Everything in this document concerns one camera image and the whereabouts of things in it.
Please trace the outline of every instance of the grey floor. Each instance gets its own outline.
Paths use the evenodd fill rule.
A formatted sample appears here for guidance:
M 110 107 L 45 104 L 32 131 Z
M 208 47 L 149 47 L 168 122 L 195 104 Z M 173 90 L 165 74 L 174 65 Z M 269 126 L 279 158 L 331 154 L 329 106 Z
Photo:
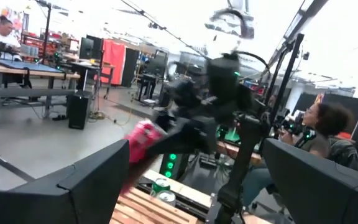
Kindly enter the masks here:
M 33 80 L 34 88 L 47 86 L 46 80 Z M 68 121 L 40 119 L 44 113 L 41 108 L 21 108 L 4 110 L 0 125 L 0 158 L 29 174 L 39 178 L 70 165 L 114 142 L 122 139 L 140 120 L 115 109 L 117 104 L 151 114 L 152 109 L 131 102 L 135 89 L 112 88 L 108 101 L 100 98 L 100 110 L 110 118 L 116 119 L 119 126 L 109 119 L 88 123 L 83 131 L 69 129 Z M 64 107 L 52 109 L 64 113 Z M 160 161 L 152 167 L 158 171 Z M 0 166 L 0 190 L 8 190 L 24 184 L 25 180 Z M 270 208 L 278 210 L 277 204 L 266 191 L 261 192 L 257 200 Z

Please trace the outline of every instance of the green soda can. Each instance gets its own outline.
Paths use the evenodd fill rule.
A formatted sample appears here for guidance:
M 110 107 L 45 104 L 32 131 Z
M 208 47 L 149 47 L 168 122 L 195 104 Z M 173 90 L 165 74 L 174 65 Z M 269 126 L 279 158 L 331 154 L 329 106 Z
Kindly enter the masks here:
M 152 191 L 150 192 L 150 196 L 156 197 L 158 193 L 163 190 L 170 190 L 171 186 L 169 185 L 168 181 L 163 178 L 158 178 L 152 184 Z
M 160 193 L 157 194 L 157 198 L 160 201 L 163 201 L 171 206 L 175 206 L 177 202 L 177 198 L 175 194 L 169 190 L 163 190 Z

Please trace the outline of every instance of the green led light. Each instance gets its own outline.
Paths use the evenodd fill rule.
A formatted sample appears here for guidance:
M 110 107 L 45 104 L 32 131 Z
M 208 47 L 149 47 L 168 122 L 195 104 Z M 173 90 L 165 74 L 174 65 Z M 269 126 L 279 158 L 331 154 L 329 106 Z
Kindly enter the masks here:
M 171 160 L 175 160 L 175 159 L 177 159 L 177 155 L 175 155 L 175 154 L 170 154 L 170 155 L 169 155 L 169 158 L 170 158 Z
M 172 176 L 172 173 L 171 173 L 171 172 L 169 172 L 169 171 L 166 171 L 166 172 L 165 172 L 165 176 L 169 178 L 169 177 L 171 177 L 171 176 Z
M 167 164 L 167 168 L 168 168 L 168 169 L 172 169 L 172 168 L 173 168 L 173 163 L 172 163 L 172 162 L 169 162 L 169 163 Z

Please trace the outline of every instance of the computer monitor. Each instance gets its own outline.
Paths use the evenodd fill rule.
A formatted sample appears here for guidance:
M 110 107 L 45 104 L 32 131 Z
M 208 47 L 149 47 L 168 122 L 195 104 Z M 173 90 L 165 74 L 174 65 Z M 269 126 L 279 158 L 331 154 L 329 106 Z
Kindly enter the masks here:
M 163 77 L 165 73 L 165 68 L 167 67 L 165 57 L 161 55 L 156 55 L 154 58 L 151 58 L 149 61 L 150 63 L 147 66 L 146 72 L 149 74 Z
M 93 40 L 81 38 L 80 59 L 91 59 L 93 51 Z
M 93 50 L 91 58 L 100 60 L 101 51 L 103 49 L 103 39 L 99 37 L 94 37 L 92 35 L 86 35 L 86 38 L 93 40 Z

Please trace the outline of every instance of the curly hair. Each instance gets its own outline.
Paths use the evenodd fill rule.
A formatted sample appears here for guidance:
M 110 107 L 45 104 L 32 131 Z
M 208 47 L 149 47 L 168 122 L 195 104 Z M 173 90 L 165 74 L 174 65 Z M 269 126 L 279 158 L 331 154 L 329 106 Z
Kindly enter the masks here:
M 318 104 L 316 130 L 324 136 L 335 136 L 352 125 L 352 113 L 341 105 Z

